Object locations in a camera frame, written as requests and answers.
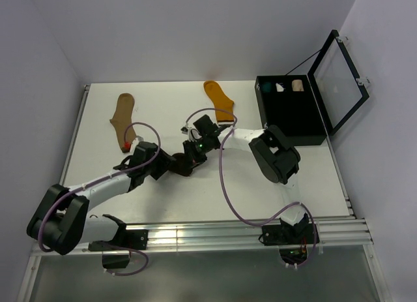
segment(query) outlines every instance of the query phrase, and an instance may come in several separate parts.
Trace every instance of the glass panel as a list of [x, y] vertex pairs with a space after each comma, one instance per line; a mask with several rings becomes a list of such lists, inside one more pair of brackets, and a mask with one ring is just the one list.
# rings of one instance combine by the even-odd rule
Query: glass panel
[[333, 41], [314, 73], [332, 126], [335, 127], [362, 98], [345, 58]]
[[276, 249], [160, 253], [144, 272], [112, 277], [98, 255], [42, 258], [31, 302], [377, 301], [363, 247], [325, 248], [299, 271]]

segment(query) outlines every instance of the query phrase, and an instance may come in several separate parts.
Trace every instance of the cable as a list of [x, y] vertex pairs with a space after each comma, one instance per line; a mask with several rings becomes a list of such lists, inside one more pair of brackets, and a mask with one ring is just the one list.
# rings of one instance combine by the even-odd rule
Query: cable
[[287, 74], [285, 74], [286, 76], [289, 75], [291, 72], [293, 72], [294, 70], [296, 70], [298, 67], [300, 67], [301, 65], [303, 65], [306, 61], [308, 61], [309, 59], [311, 59], [314, 55], [316, 55], [317, 53], [319, 53], [321, 51], [321, 49], [317, 52], [315, 52], [313, 55], [309, 56], [307, 59], [303, 60], [303, 62], [301, 62], [300, 64], [298, 64], [296, 67], [294, 67], [293, 69], [291, 69]]
[[142, 125], [142, 126], [146, 126], [149, 129], [151, 129], [154, 133], [156, 138], [158, 139], [158, 148], [155, 152], [155, 154], [147, 161], [144, 162], [143, 164], [140, 164], [138, 166], [132, 167], [132, 168], [128, 168], [126, 170], [121, 170], [119, 172], [115, 172], [114, 174], [111, 175], [106, 175], [104, 177], [101, 177], [97, 180], [91, 181], [90, 183], [87, 183], [81, 187], [78, 187], [74, 190], [71, 190], [69, 192], [67, 192], [66, 194], [64, 194], [63, 196], [61, 196], [52, 206], [51, 208], [48, 210], [48, 212], [46, 212], [44, 219], [42, 220], [42, 223], [40, 224], [40, 228], [39, 228], [39, 232], [38, 232], [38, 244], [39, 244], [39, 248], [44, 251], [44, 252], [52, 252], [52, 249], [47, 249], [44, 246], [43, 243], [43, 237], [44, 237], [44, 230], [45, 230], [45, 225], [47, 223], [47, 221], [49, 220], [49, 218], [51, 217], [52, 213], [56, 211], [56, 209], [59, 207], [59, 204], [61, 204], [63, 201], [65, 201], [68, 197], [70, 197], [71, 195], [75, 194], [75, 193], [79, 193], [81, 191], [84, 191], [85, 189], [91, 188], [93, 186], [96, 186], [108, 179], [111, 179], [112, 177], [117, 177], [119, 175], [122, 174], [127, 174], [128, 172], [132, 172], [134, 170], [137, 170], [139, 168], [142, 168], [148, 164], [150, 164], [154, 159], [156, 159], [156, 157], [158, 156], [160, 150], [161, 150], [161, 138], [158, 134], [158, 132], [155, 130], [155, 128], [153, 128], [152, 126], [150, 126], [149, 124], [146, 123], [141, 123], [139, 121], [136, 121], [130, 125], [127, 126], [126, 130], [124, 131], [124, 138], [126, 139], [126, 133], [128, 131], [128, 129], [134, 125]]
[[110, 245], [107, 242], [101, 242], [101, 244], [103, 244], [103, 245], [105, 245], [107, 247], [113, 248], [115, 250], [129, 251], [129, 254], [131, 252], [138, 253], [138, 254], [142, 255], [145, 258], [145, 263], [142, 265], [142, 267], [140, 267], [139, 269], [137, 269], [135, 271], [132, 271], [130, 273], [118, 273], [118, 272], [112, 271], [110, 269], [107, 269], [106, 272], [108, 272], [109, 274], [112, 274], [112, 275], [115, 275], [115, 276], [132, 276], [132, 275], [136, 275], [136, 274], [140, 273], [141, 271], [143, 271], [148, 266], [149, 257], [146, 255], [146, 253], [144, 253], [142, 251], [134, 250], [134, 249], [129, 249], [129, 248], [124, 248], [124, 247], [118, 247], [117, 245]]
[[[196, 114], [198, 112], [201, 112], [202, 110], [199, 110], [199, 111], [194, 112], [191, 116], [193, 116], [194, 114]], [[226, 134], [225, 138], [223, 139], [222, 143], [220, 144], [220, 151], [219, 151], [219, 176], [220, 176], [220, 186], [222, 187], [222, 191], [223, 191], [224, 198], [226, 199], [226, 202], [227, 202], [230, 210], [243, 223], [245, 223], [247, 225], [250, 225], [250, 226], [261, 227], [261, 226], [264, 226], [265, 224], [268, 224], [269, 222], [272, 222], [274, 219], [276, 219], [278, 216], [280, 216], [283, 212], [285, 212], [289, 208], [291, 208], [293, 206], [297, 206], [297, 205], [301, 206], [302, 208], [304, 208], [306, 210], [306, 213], [310, 217], [311, 223], [313, 224], [314, 242], [313, 242], [313, 249], [311, 250], [311, 253], [313, 254], [313, 252], [315, 251], [316, 244], [317, 244], [317, 231], [315, 229], [315, 223], [314, 223], [313, 215], [311, 215], [309, 209], [303, 203], [301, 203], [301, 202], [293, 202], [293, 203], [290, 203], [290, 204], [286, 205], [285, 207], [283, 207], [282, 209], [280, 209], [276, 214], [272, 215], [269, 219], [266, 219], [266, 220], [264, 220], [263, 222], [260, 222], [260, 223], [251, 222], [249, 220], [244, 219], [243, 217], [241, 217], [239, 215], [239, 213], [237, 213], [236, 209], [233, 207], [233, 204], [230, 201], [230, 198], [229, 198], [229, 196], [227, 194], [226, 187], [225, 187], [225, 184], [224, 184], [223, 162], [222, 162], [224, 144], [225, 144], [226, 140], [230, 137], [230, 135], [232, 135], [232, 133], [234, 131], [234, 128], [236, 127], [236, 123], [237, 123], [237, 117], [234, 116], [234, 115], [233, 115], [233, 117], [235, 118], [235, 121], [232, 124], [232, 129]], [[298, 266], [304, 265], [307, 262], [307, 260], [308, 260], [308, 258], [303, 263], [299, 264]]]

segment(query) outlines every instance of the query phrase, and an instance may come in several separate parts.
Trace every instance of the orange sock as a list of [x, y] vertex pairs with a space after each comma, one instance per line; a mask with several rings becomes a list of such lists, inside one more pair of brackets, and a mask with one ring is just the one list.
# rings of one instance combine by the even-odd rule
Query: orange sock
[[[224, 94], [222, 88], [219, 86], [217, 82], [213, 82], [212, 80], [210, 80], [208, 82], [205, 82], [203, 84], [203, 87], [204, 91], [206, 91], [206, 94], [213, 102], [215, 108], [219, 108], [221, 110], [233, 113], [234, 102]], [[219, 111], [216, 111], [216, 119], [218, 123], [230, 123], [235, 121], [235, 118], [232, 115]]]

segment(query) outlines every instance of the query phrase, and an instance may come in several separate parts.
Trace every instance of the metal bar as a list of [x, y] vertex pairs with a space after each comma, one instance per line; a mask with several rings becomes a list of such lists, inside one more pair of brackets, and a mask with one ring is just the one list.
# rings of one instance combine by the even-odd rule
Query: metal bar
[[74, 131], [72, 133], [70, 148], [68, 149], [68, 153], [66, 154], [66, 159], [65, 159], [63, 172], [62, 172], [61, 178], [59, 180], [59, 183], [61, 185], [63, 185], [64, 182], [65, 182], [66, 173], [68, 171], [68, 166], [70, 164], [70, 160], [71, 160], [71, 156], [72, 156], [72, 150], [74, 149], [74, 144], [75, 144], [76, 139], [77, 139], [77, 133], [78, 133], [79, 125], [81, 124], [81, 119], [83, 117], [84, 107], [85, 107], [85, 103], [87, 102], [87, 96], [89, 94], [89, 91], [90, 91], [90, 85], [86, 85], [84, 87], [84, 93], [83, 93], [83, 98], [81, 100], [81, 105], [79, 106], [76, 125], [75, 125]]
[[391, 293], [388, 289], [384, 273], [382, 272], [381, 265], [377, 258], [375, 248], [373, 245], [364, 245], [364, 251], [366, 255], [369, 269], [371, 270], [372, 278], [375, 283], [375, 287], [378, 292], [379, 300], [381, 302], [392, 302]]
[[[320, 220], [321, 245], [324, 247], [340, 245], [370, 245], [372, 238], [365, 220]], [[184, 223], [163, 225], [128, 225], [129, 230], [148, 229], [146, 252], [192, 252], [210, 250], [246, 250], [271, 249], [265, 247], [258, 237], [262, 234], [260, 227], [247, 226], [241, 222], [219, 222], [211, 224]], [[78, 245], [67, 255], [101, 255], [102, 252], [89, 252], [88, 244]], [[280, 246], [291, 249], [298, 245]], [[123, 253], [108, 251], [106, 253]], [[44, 253], [37, 245], [32, 255], [57, 255], [54, 252]]]
[[337, 173], [337, 175], [339, 177], [339, 182], [340, 182], [340, 185], [341, 185], [341, 190], [343, 192], [343, 195], [346, 198], [347, 197], [347, 191], [346, 191], [345, 183], [343, 182], [343, 178], [341, 177], [341, 172], [340, 172], [340, 169], [339, 169], [338, 160], [336, 160], [336, 155], [334, 154], [332, 142], [330, 141], [330, 137], [329, 137], [327, 131], [326, 131], [326, 134], [327, 134], [327, 137], [326, 137], [326, 139], [327, 139], [327, 145], [328, 145], [328, 148], [330, 150], [330, 154], [331, 154], [332, 159], [333, 159], [334, 168], [336, 169], [336, 173]]
[[17, 302], [29, 302], [35, 285], [36, 275], [38, 274], [41, 256], [31, 256], [27, 262], [26, 272], [23, 276], [22, 284], [18, 294]]

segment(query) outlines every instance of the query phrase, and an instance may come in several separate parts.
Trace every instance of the black case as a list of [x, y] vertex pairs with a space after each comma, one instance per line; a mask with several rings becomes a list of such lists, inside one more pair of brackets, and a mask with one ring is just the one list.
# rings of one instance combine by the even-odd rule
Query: black case
[[[319, 90], [315, 72], [328, 53], [332, 43], [338, 45], [350, 74], [341, 79], [353, 77], [359, 89], [359, 99], [343, 113], [341, 119], [330, 120], [324, 97]], [[302, 80], [304, 91], [292, 91], [293, 80]], [[282, 84], [284, 92], [278, 92], [276, 83]], [[319, 52], [307, 75], [258, 76], [255, 83], [256, 97], [261, 114], [262, 125], [277, 125], [291, 139], [295, 146], [321, 145], [327, 137], [333, 136], [343, 124], [369, 98], [369, 94], [360, 80], [359, 73], [352, 59], [339, 38], [337, 30], [333, 30]]]

